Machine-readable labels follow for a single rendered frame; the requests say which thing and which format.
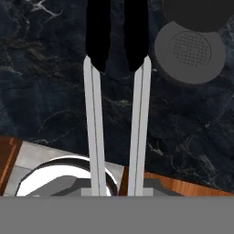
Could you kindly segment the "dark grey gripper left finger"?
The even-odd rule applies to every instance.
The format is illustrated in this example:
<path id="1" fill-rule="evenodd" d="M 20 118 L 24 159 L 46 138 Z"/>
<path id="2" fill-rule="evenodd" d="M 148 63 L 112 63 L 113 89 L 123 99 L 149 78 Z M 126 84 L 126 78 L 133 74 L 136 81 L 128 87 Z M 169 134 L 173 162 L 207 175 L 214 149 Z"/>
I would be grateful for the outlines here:
<path id="1" fill-rule="evenodd" d="M 91 182 L 89 178 L 76 179 L 72 186 L 55 193 L 57 197 L 90 197 Z"/>

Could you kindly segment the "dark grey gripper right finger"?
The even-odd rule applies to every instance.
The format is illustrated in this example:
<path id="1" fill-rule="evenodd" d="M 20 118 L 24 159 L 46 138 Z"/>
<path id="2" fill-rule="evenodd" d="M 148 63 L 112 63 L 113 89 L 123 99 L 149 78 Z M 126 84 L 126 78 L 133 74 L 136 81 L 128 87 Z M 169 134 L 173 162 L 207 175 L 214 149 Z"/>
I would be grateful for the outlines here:
<path id="1" fill-rule="evenodd" d="M 152 188 L 155 196 L 181 197 L 181 194 L 164 187 L 159 179 L 145 178 L 144 188 Z"/>

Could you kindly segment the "brown wooden cabinet front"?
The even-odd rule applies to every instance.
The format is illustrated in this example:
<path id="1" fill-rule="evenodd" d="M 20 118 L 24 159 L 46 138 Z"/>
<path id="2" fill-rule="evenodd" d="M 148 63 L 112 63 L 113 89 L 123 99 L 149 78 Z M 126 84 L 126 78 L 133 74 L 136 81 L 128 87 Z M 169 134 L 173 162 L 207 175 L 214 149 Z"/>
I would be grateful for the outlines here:
<path id="1" fill-rule="evenodd" d="M 144 178 L 149 179 L 151 182 L 158 179 L 164 188 L 186 197 L 234 197 L 234 192 L 229 193 L 149 172 L 144 173 Z"/>
<path id="2" fill-rule="evenodd" d="M 0 196 L 5 192 L 21 145 L 22 141 L 15 137 L 0 135 Z"/>

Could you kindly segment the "white round bowl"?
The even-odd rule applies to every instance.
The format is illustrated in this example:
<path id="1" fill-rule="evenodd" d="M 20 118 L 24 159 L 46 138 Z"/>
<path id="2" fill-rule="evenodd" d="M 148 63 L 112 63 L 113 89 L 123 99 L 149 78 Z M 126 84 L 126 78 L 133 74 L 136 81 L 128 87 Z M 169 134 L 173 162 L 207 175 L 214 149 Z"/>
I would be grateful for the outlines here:
<path id="1" fill-rule="evenodd" d="M 27 173 L 20 180 L 15 196 L 56 197 L 55 193 L 72 186 L 76 179 L 89 178 L 91 182 L 91 176 L 88 157 L 57 157 Z"/>

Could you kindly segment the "grey round disc with grid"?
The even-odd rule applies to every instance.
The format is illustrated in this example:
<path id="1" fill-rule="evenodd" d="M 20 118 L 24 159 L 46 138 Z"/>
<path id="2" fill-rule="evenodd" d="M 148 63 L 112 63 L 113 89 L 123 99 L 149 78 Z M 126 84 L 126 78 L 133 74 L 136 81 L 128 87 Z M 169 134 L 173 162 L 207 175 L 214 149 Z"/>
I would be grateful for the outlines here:
<path id="1" fill-rule="evenodd" d="M 160 29 L 154 53 L 173 80 L 198 85 L 216 78 L 225 65 L 226 51 L 218 33 L 195 32 L 170 22 Z"/>

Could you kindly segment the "black round object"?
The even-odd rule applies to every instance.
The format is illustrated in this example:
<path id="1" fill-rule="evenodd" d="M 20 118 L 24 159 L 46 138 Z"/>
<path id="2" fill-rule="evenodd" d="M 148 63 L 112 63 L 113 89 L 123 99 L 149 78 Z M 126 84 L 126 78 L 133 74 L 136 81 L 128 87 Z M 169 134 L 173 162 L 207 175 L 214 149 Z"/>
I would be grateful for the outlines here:
<path id="1" fill-rule="evenodd" d="M 169 21 L 196 32 L 214 32 L 234 15 L 234 0 L 164 0 Z"/>

